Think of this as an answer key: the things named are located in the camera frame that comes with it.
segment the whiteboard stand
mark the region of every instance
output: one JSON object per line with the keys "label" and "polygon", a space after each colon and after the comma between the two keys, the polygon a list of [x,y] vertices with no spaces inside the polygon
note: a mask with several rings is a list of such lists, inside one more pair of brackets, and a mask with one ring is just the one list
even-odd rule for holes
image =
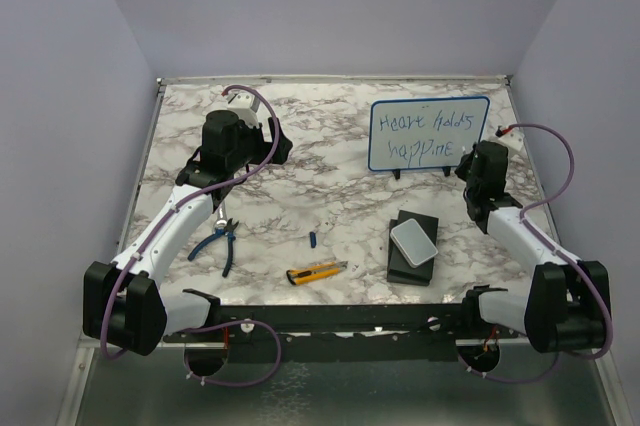
{"label": "whiteboard stand", "polygon": [[[402,170],[401,169],[394,169],[392,171],[393,177],[396,178],[396,181],[398,181],[400,179],[400,171],[402,171]],[[451,166],[443,166],[442,167],[442,172],[444,173],[444,177],[448,178],[449,176],[451,176]]]}

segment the whiteboard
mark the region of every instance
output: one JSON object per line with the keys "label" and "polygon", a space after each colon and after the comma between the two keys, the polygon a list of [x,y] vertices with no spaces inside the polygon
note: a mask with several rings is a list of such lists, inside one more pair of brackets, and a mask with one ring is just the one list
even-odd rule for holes
{"label": "whiteboard", "polygon": [[397,99],[371,105],[369,169],[458,166],[480,141],[489,98]]}

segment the pliers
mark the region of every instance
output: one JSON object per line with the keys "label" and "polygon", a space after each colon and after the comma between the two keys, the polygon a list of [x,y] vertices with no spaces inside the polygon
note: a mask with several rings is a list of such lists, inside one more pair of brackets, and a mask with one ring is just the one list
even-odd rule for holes
{"label": "pliers", "polygon": [[238,221],[233,224],[233,218],[229,218],[229,221],[227,221],[227,225],[224,228],[216,229],[211,236],[208,236],[200,241],[200,243],[195,248],[193,248],[193,251],[191,251],[187,259],[189,259],[189,261],[193,261],[200,250],[203,249],[207,244],[215,241],[218,238],[221,238],[222,236],[226,236],[227,245],[229,247],[229,254],[227,256],[227,262],[224,265],[224,269],[222,270],[222,277],[226,278],[229,275],[231,264],[233,263],[233,242],[236,240],[236,235],[233,232],[238,227],[238,224],[240,224]]}

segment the marble tabletop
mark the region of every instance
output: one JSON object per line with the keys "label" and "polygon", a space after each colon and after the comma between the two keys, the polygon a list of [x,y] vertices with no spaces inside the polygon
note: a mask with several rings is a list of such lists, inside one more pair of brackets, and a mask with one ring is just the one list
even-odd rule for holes
{"label": "marble tabletop", "polygon": [[[206,221],[179,253],[163,292],[194,288],[223,304],[409,304],[457,302],[474,285],[491,284],[524,293],[529,278],[507,252],[483,235],[466,213],[464,183],[441,171],[390,173],[367,168],[369,111],[380,99],[485,95],[491,106],[484,135],[515,122],[502,84],[268,83],[254,84],[270,100],[293,141],[284,166],[268,166],[226,200],[240,221],[235,260],[225,279],[227,246],[210,244],[193,261],[191,249],[211,234]],[[221,84],[175,84],[166,88],[136,203],[128,242],[165,203],[178,171],[200,145],[206,114],[225,107]],[[266,108],[259,116],[266,124]],[[526,152],[510,162],[507,190],[523,204],[539,198]],[[389,219],[405,209],[437,216],[439,254],[428,287],[386,281]],[[532,219],[549,230],[544,211]],[[318,245],[311,249],[309,232]],[[287,269],[337,259],[347,271],[292,286]]]}

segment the gray wall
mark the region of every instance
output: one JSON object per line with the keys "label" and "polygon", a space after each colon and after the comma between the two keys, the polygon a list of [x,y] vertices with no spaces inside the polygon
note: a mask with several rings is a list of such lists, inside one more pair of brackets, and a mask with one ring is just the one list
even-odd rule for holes
{"label": "gray wall", "polygon": [[0,0],[0,424],[54,424],[155,91],[114,0]]}
{"label": "gray wall", "polygon": [[161,76],[513,73],[555,0],[117,0]]}
{"label": "gray wall", "polygon": [[[563,243],[609,269],[614,357],[640,424],[640,0],[558,0],[515,77],[522,119],[556,127],[577,170],[553,205]],[[531,134],[548,191],[564,180],[561,146]]]}

